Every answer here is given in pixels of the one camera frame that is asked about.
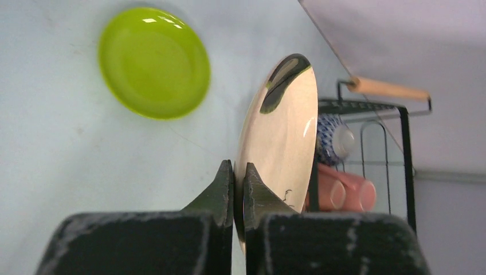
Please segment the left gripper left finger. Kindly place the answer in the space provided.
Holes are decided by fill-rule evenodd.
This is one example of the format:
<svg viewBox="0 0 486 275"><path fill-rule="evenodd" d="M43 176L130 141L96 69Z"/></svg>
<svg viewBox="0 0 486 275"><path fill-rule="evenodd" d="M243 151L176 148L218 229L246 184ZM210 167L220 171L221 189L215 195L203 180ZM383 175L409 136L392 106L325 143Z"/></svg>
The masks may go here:
<svg viewBox="0 0 486 275"><path fill-rule="evenodd" d="M179 211L78 213L54 231L37 274L230 274L234 173Z"/></svg>

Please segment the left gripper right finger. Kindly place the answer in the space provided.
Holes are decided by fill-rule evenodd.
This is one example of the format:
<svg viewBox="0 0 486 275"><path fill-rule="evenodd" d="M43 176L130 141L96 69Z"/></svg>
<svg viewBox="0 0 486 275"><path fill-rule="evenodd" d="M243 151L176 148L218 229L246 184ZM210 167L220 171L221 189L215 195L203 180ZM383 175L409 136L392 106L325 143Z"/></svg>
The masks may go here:
<svg viewBox="0 0 486 275"><path fill-rule="evenodd" d="M247 274L430 274L415 232L380 213L294 212L248 163Z"/></svg>

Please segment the cream plate with plum blossom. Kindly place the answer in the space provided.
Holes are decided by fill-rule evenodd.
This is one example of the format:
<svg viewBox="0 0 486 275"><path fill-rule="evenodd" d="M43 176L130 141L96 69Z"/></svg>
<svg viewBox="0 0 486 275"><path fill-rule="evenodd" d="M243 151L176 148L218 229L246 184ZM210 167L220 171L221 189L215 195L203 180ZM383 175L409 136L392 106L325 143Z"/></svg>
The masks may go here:
<svg viewBox="0 0 486 275"><path fill-rule="evenodd" d="M246 114L234 165L234 220L241 250L244 177L254 164L263 183L292 210L301 212L311 177L317 132L318 88L308 59L294 53L268 74Z"/></svg>

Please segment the lime green plate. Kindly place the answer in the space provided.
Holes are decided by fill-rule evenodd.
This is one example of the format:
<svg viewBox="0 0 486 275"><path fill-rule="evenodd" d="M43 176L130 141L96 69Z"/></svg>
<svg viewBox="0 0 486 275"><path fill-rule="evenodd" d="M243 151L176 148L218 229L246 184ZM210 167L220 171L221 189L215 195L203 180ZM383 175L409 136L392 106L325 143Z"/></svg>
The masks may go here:
<svg viewBox="0 0 486 275"><path fill-rule="evenodd" d="M151 119L189 114L210 86L210 61L197 33L154 7L115 15L101 33L98 62L112 94L129 110Z"/></svg>

